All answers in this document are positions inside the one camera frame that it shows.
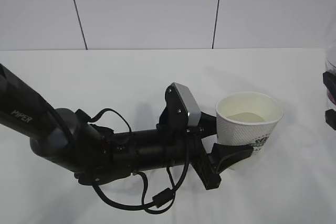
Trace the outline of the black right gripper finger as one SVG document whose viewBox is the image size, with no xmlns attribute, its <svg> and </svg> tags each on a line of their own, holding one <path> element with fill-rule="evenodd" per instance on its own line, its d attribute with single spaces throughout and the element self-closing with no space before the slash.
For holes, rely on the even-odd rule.
<svg viewBox="0 0 336 224">
<path fill-rule="evenodd" d="M 335 85 L 335 75 L 332 72 L 326 71 L 322 75 L 323 84 L 330 92 L 330 94 L 336 93 L 336 85 Z"/>
<path fill-rule="evenodd" d="M 325 111 L 325 122 L 333 130 L 336 130 L 336 111 L 333 109 L 328 109 Z"/>
</svg>

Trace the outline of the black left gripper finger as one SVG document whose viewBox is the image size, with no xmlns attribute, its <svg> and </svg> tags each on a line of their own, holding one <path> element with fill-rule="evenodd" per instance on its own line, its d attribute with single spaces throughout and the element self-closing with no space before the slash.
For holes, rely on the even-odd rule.
<svg viewBox="0 0 336 224">
<path fill-rule="evenodd" d="M 220 174 L 232 165 L 249 158 L 254 148 L 251 145 L 222 145 L 215 143 L 211 151 L 214 170 Z"/>
<path fill-rule="evenodd" d="M 216 117 L 201 112 L 201 118 L 198 122 L 198 128 L 201 138 L 217 135 Z"/>
</svg>

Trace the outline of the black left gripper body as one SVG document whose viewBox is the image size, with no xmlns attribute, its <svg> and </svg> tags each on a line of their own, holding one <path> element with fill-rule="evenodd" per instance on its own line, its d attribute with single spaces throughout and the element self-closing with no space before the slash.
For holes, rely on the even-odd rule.
<svg viewBox="0 0 336 224">
<path fill-rule="evenodd" d="M 155 130 L 133 133 L 133 171 L 192 165 L 205 189 L 219 187 L 221 178 L 203 147 L 197 126 L 187 126 L 187 113 L 172 83 L 165 91 L 166 106 Z"/>
</svg>

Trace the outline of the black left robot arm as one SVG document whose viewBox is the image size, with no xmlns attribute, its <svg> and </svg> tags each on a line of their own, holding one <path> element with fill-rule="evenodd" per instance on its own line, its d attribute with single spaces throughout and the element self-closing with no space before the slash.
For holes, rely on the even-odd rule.
<svg viewBox="0 0 336 224">
<path fill-rule="evenodd" d="M 217 133 L 216 117 L 202 112 L 188 87 L 171 83 L 155 129 L 115 133 L 96 125 L 99 112 L 58 108 L 72 139 L 48 111 L 46 101 L 18 76 L 1 66 L 1 124 L 29 137 L 38 156 L 74 173 L 82 185 L 104 185 L 146 170 L 192 165 L 206 189 L 221 183 L 225 169 L 249 158 L 252 146 L 214 144 L 202 139 Z"/>
</svg>

